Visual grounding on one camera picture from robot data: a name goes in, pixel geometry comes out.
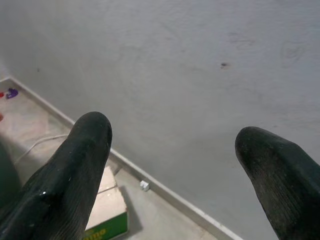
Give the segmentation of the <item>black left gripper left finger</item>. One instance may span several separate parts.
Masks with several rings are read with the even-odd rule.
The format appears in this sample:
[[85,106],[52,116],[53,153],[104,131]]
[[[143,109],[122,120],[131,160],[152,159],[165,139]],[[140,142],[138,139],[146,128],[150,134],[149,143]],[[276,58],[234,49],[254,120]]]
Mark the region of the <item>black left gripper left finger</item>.
[[0,213],[3,240],[80,240],[112,144],[108,118],[81,116],[48,162]]

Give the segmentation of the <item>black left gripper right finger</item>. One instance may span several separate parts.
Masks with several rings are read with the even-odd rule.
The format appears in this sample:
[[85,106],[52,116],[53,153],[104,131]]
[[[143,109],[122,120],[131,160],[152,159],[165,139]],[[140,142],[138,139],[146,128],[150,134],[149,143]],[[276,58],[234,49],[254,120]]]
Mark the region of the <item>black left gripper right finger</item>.
[[320,166],[296,143],[248,126],[235,153],[280,240],[320,238]]

